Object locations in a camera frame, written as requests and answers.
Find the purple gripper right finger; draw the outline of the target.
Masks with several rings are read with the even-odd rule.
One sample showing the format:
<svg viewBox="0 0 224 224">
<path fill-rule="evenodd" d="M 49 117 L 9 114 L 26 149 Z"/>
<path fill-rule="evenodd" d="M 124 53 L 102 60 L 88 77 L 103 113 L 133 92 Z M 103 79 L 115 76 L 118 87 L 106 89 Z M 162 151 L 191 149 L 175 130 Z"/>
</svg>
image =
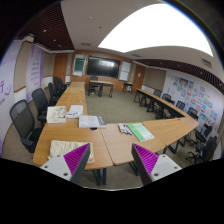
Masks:
<svg viewBox="0 0 224 224">
<path fill-rule="evenodd" d="M 181 167 L 166 154 L 157 155 L 137 144 L 132 144 L 131 153 L 143 185 L 181 170 Z"/>
</svg>

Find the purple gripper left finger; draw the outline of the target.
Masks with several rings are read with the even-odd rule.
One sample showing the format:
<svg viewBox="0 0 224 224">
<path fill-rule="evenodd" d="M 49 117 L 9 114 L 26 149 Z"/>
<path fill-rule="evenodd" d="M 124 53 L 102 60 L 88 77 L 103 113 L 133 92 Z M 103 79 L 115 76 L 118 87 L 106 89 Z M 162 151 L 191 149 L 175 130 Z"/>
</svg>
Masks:
<svg viewBox="0 0 224 224">
<path fill-rule="evenodd" d="M 55 155 L 41 168 L 49 173 L 59 176 L 79 185 L 82 174 L 90 156 L 90 144 L 84 144 L 65 155 Z"/>
</svg>

